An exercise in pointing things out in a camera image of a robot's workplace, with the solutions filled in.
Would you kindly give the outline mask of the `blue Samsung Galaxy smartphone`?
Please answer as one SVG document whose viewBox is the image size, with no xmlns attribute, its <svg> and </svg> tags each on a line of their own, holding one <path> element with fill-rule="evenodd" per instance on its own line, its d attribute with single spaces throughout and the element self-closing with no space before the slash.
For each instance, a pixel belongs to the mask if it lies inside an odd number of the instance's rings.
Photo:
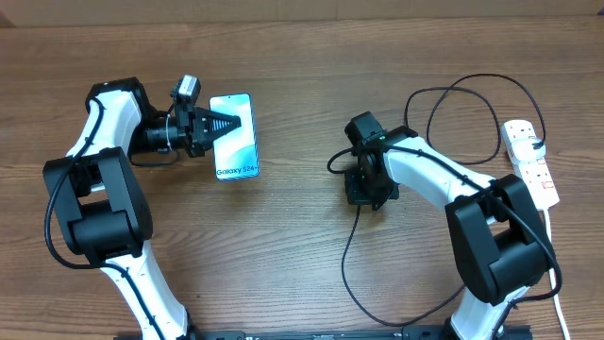
<svg viewBox="0 0 604 340">
<path fill-rule="evenodd" d="M 257 177 L 260 162 L 251 96 L 248 93 L 214 96 L 210 99 L 210 109 L 241 119 L 239 127 L 213 142 L 217 179 Z"/>
</svg>

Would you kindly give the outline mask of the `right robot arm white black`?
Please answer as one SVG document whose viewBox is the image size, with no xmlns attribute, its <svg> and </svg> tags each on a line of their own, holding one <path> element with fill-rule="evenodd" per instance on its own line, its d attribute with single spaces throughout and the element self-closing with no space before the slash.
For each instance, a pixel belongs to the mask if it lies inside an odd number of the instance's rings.
<svg viewBox="0 0 604 340">
<path fill-rule="evenodd" d="M 530 287 L 560 267 L 525 182 L 469 170 L 406 126 L 384 129 L 369 111 L 352 118 L 344 133 L 357 159 L 344 172 L 349 204 L 377 211 L 404 185 L 446 215 L 464 284 L 461 304 L 442 325 L 401 325 L 402 338 L 532 338 L 530 327 L 505 320 L 512 308 L 533 299 Z"/>
</svg>

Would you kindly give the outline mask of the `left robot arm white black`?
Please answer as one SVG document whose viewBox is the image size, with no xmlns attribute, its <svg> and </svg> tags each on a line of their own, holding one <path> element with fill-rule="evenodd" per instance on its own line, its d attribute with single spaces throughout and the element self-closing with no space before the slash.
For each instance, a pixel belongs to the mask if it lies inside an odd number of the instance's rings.
<svg viewBox="0 0 604 340">
<path fill-rule="evenodd" d="M 50 254 L 74 270 L 100 270 L 117 287 L 141 328 L 141 339 L 200 339 L 153 254 L 153 219 L 130 165 L 134 154 L 186 151 L 201 157 L 241 127 L 235 115 L 199 108 L 200 82 L 184 76 L 172 106 L 152 106 L 128 77 L 92 86 L 88 120 L 65 157 L 42 170 L 49 193 L 44 239 Z"/>
</svg>

